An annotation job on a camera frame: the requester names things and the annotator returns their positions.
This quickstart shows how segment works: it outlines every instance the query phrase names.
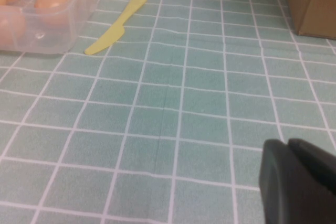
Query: table surface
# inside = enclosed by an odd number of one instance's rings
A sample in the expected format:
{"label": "table surface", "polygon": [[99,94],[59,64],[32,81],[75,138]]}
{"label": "table surface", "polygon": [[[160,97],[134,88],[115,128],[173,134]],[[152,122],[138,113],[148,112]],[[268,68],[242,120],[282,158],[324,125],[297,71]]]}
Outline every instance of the table surface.
{"label": "table surface", "polygon": [[286,0],[100,0],[65,55],[0,52],[1,224],[260,224],[265,139],[334,153],[336,41]]}

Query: clear plastic container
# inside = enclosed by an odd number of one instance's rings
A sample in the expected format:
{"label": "clear plastic container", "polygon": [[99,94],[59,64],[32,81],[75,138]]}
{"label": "clear plastic container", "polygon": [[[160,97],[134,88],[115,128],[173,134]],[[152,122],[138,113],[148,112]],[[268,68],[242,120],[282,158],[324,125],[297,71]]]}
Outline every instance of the clear plastic container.
{"label": "clear plastic container", "polygon": [[6,6],[0,6],[0,16],[9,21],[12,38],[9,43],[0,41],[0,50],[41,54],[59,54],[68,51],[97,8],[98,0],[68,0],[61,6],[46,9],[35,9],[34,3],[35,0],[18,0],[10,3],[12,6],[20,7],[25,18],[26,29],[21,36],[17,36],[13,28],[18,14],[8,10]]}

